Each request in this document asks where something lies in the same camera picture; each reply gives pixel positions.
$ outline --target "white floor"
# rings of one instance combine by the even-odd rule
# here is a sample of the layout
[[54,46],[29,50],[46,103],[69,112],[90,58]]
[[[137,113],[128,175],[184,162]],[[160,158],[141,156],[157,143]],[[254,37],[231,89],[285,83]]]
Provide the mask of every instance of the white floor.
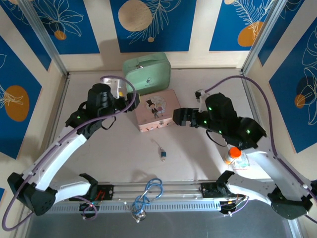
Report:
[[[72,73],[58,122],[56,136],[70,114],[87,100],[88,90],[101,76],[119,75],[120,71]],[[183,69],[173,70],[169,89],[174,89],[181,107],[195,108],[198,103],[195,91],[207,89],[221,79],[237,75],[236,69]],[[239,116],[252,117],[247,97],[240,79],[233,79],[216,88],[231,98]],[[215,139],[222,142],[221,136]],[[159,146],[166,153],[160,160]],[[58,179],[87,173],[99,182],[148,181],[158,177],[164,181],[217,179],[228,169],[221,156],[226,149],[211,142],[203,129],[176,125],[141,133],[134,112],[117,117],[113,127],[98,130],[79,148],[57,174]],[[251,161],[251,169],[243,176],[267,178],[266,173]]]

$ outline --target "wire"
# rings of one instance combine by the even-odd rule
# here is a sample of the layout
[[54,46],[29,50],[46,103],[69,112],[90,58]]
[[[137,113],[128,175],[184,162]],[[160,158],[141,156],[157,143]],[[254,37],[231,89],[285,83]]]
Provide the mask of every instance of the wire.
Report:
[[[87,202],[87,203],[89,204],[89,206],[86,207],[86,208],[84,209],[84,211],[83,211],[83,219],[84,219],[84,220],[86,220],[86,221],[93,221],[94,219],[97,218],[98,210],[97,210],[96,206],[95,206],[91,201],[87,200],[86,198],[80,197],[80,196],[76,196],[75,198],[80,199],[80,200],[83,200],[84,202]],[[89,208],[91,208],[91,207],[94,209],[95,215],[94,215],[93,217],[88,218],[88,217],[85,216],[85,212],[86,212]]]
[[216,142],[214,139],[212,139],[212,137],[209,135],[209,132],[211,132],[211,131],[206,130],[206,134],[207,134],[208,138],[209,138],[213,143],[215,143],[215,144],[217,144],[217,145],[219,145],[219,146],[221,146],[221,147],[226,147],[226,146],[228,145],[228,143],[227,143],[226,145],[220,145],[218,142]]
[[223,210],[232,210],[232,209],[236,208],[237,206],[239,206],[243,202],[244,202],[244,199],[241,199],[240,202],[236,201],[235,202],[236,203],[235,206],[230,207],[230,208],[225,208],[225,206],[228,206],[229,204],[223,204],[223,205],[221,205],[221,207],[222,207],[221,209],[223,209]]
[[114,118],[114,120],[108,128],[105,128],[103,125],[101,126],[101,128],[104,130],[109,130],[113,126],[114,122],[117,120],[117,117],[113,117],[113,118]]
[[[148,193],[150,188],[154,187],[154,186],[160,188],[160,193],[158,196],[156,196],[152,200],[149,200],[149,198],[146,196],[146,194]],[[156,199],[159,199],[162,195],[163,195],[162,180],[160,180],[159,178],[151,179],[150,181],[148,181],[147,185],[145,186],[144,193],[140,196],[137,196],[135,198],[134,202],[132,203],[132,207],[131,207],[132,214],[135,216],[141,214],[143,212],[145,206],[149,206],[151,204],[151,202],[153,202]]]
[[107,75],[106,76],[107,78],[116,78],[116,79],[120,79],[120,80],[123,80],[124,82],[126,82],[127,84],[129,84],[133,90],[133,96],[132,96],[132,100],[131,102],[129,103],[128,106],[126,106],[123,110],[121,111],[118,111],[118,112],[115,112],[114,114],[112,115],[108,115],[108,116],[103,116],[103,117],[98,117],[98,118],[94,118],[94,119],[91,119],[91,120],[88,120],[86,122],[84,122],[83,124],[77,126],[76,128],[74,128],[72,131],[70,131],[67,135],[65,135],[61,140],[58,141],[58,143],[53,146],[44,156],[43,158],[38,162],[38,164],[34,167],[34,169],[32,170],[32,174],[28,175],[26,177],[26,179],[23,181],[23,183],[21,184],[21,186],[18,188],[18,190],[16,191],[16,193],[14,194],[13,198],[11,199],[8,207],[6,208],[5,212],[4,212],[4,215],[3,215],[3,219],[2,219],[2,229],[7,231],[7,232],[11,232],[13,231],[14,229],[18,228],[19,226],[21,226],[24,222],[26,222],[30,216],[33,214],[30,213],[26,218],[24,218],[20,223],[18,223],[17,225],[15,225],[14,227],[11,227],[11,228],[8,228],[6,226],[6,220],[7,220],[7,217],[8,217],[8,214],[13,206],[13,203],[15,202],[15,200],[17,199],[20,191],[22,190],[22,188],[25,186],[25,184],[31,179],[31,177],[33,176],[33,174],[35,173],[35,171],[55,152],[55,150],[57,148],[59,148],[59,145],[64,143],[72,134],[76,133],[77,130],[79,130],[80,128],[92,123],[92,122],[95,122],[95,121],[98,121],[98,120],[104,120],[104,119],[107,119],[107,118],[110,118],[110,117],[114,117],[120,113],[123,113],[125,112],[126,110],[128,110],[134,103],[135,101],[135,98],[137,96],[137,92],[135,90],[135,87],[132,85],[132,83],[130,83],[128,80],[126,80],[125,78],[122,78],[122,77],[119,77],[119,76],[114,76],[114,75]]
[[235,210],[234,212],[231,212],[231,214],[235,214],[235,213],[241,211],[248,204],[248,202],[249,202],[249,197],[247,198],[246,202],[243,204],[242,207],[240,207],[238,210]]
[[[261,92],[265,103],[266,103],[266,107],[267,107],[267,111],[268,111],[268,122],[269,122],[269,132],[270,132],[270,137],[271,137],[271,146],[272,146],[272,150],[273,150],[273,154],[276,156],[277,161],[279,161],[281,163],[281,165],[297,180],[297,182],[301,185],[301,186],[307,186],[307,184],[305,184],[298,176],[297,174],[294,173],[294,171],[282,160],[278,157],[278,153],[277,153],[277,149],[275,146],[275,141],[274,141],[274,136],[273,136],[273,123],[272,123],[272,112],[271,112],[271,107],[269,105],[268,99],[263,91],[263,89],[259,86],[259,84],[246,77],[246,76],[242,76],[242,75],[234,75],[234,76],[229,76],[227,78],[224,78],[223,80],[219,81],[218,83],[216,83],[214,86],[212,86],[211,88],[205,90],[205,93],[209,92],[210,90],[214,89],[215,87],[219,86],[220,84],[222,84],[223,82],[229,80],[229,79],[233,79],[233,78],[242,78],[245,79],[251,83],[253,83]],[[315,200],[315,202],[317,203],[317,197],[314,195],[314,193],[307,187],[306,191],[308,192],[308,194]],[[308,215],[305,215],[308,219],[310,219],[312,222],[317,224],[317,221],[313,218],[311,218]]]

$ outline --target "robotic arm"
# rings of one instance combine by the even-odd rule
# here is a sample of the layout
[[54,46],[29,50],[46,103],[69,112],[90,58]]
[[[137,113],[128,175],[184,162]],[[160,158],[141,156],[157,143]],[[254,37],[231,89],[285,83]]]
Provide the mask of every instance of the robotic arm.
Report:
[[[59,183],[52,182],[52,179],[72,153],[96,130],[106,129],[102,126],[103,120],[88,123],[91,119],[112,115],[131,103],[132,94],[127,94],[127,100],[120,96],[118,80],[102,78],[101,81],[102,83],[95,84],[89,90],[87,101],[71,114],[61,134],[45,153],[22,174],[12,173],[8,178],[14,194],[24,184],[17,199],[38,216],[46,213],[55,203],[74,196],[85,196],[90,201],[97,197],[98,182],[87,174]],[[203,197],[219,198],[243,194],[250,199],[267,203],[286,219],[306,215],[312,206],[312,197],[307,189],[316,196],[317,183],[302,176],[281,154],[274,155],[265,130],[253,119],[238,117],[229,98],[221,93],[210,95],[202,90],[196,92],[196,98],[200,102],[200,107],[175,110],[174,122],[185,126],[186,121],[190,121],[190,127],[202,127],[221,134],[228,144],[244,150],[273,180],[261,182],[225,171],[216,183],[202,184],[206,191]],[[129,111],[135,109],[139,102],[137,97]],[[83,123],[87,123],[86,126],[59,143],[61,138]],[[53,147],[58,148],[50,153]],[[299,177],[304,185],[299,183],[295,176]]]
[[[281,154],[275,156],[271,140],[264,129],[253,119],[238,117],[229,98],[221,93],[210,95],[203,90],[195,94],[200,107],[174,110],[174,122],[185,126],[186,121],[190,121],[190,127],[202,127],[221,134],[228,144],[244,150],[273,180],[261,182],[225,171],[217,180],[215,190],[208,191],[208,186],[204,188],[208,195],[212,197],[212,193],[221,193],[226,197],[233,193],[243,194],[250,199],[267,203],[286,219],[306,215],[312,206],[312,197],[307,188],[316,195],[317,184],[302,176]],[[294,175],[299,177],[304,185],[301,185]]]
[[[87,101],[83,102],[78,110],[71,114],[61,134],[43,155],[22,174],[12,173],[7,180],[12,192],[16,193],[20,186],[25,183],[26,178],[31,176],[17,199],[37,216],[46,213],[55,203],[74,196],[85,196],[91,201],[97,196],[98,182],[87,174],[80,174],[69,181],[58,183],[51,181],[74,151],[84,144],[96,130],[104,128],[102,126],[103,120],[87,124],[77,130],[77,133],[59,143],[61,138],[91,119],[112,115],[116,111],[124,109],[132,101],[133,94],[131,93],[127,94],[127,100],[119,95],[118,79],[101,78],[101,81],[102,83],[93,85],[92,89],[89,90]],[[137,97],[128,111],[135,109],[139,102]],[[48,155],[48,152],[56,145],[58,148]],[[33,172],[35,166],[47,155],[49,157]]]

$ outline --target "orange circle pattern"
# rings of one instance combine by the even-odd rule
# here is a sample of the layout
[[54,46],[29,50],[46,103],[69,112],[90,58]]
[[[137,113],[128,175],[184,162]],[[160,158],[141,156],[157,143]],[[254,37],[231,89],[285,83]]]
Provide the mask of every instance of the orange circle pattern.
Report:
[[29,96],[27,92],[24,90],[24,88],[14,85],[14,86],[10,86],[6,90],[6,93],[16,98],[23,96],[22,99],[20,100],[22,104],[9,102],[9,103],[6,103],[4,107],[5,107],[6,114],[12,120],[17,122],[24,121],[26,117],[28,116],[29,108],[30,108]]
[[253,23],[252,25],[246,26],[245,28],[240,31],[238,36],[238,44],[243,47],[252,46],[254,43],[253,39],[254,35],[257,36],[259,31],[261,30],[261,27],[263,25],[262,21],[257,21]]
[[63,31],[59,31],[59,30],[55,31],[54,35],[56,38],[58,38],[61,41],[65,40],[67,38],[66,34]]
[[295,98],[295,106],[299,109],[305,106],[305,97],[302,94],[299,94]]
[[154,42],[154,38],[153,37],[149,37],[148,38],[148,42],[150,42],[150,43]]

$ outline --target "pink box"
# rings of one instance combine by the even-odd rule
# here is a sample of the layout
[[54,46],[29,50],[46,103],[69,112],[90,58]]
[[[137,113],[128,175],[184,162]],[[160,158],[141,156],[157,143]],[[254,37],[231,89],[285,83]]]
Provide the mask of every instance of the pink box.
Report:
[[151,93],[140,97],[135,110],[141,132],[174,124],[173,111],[180,108],[174,90]]

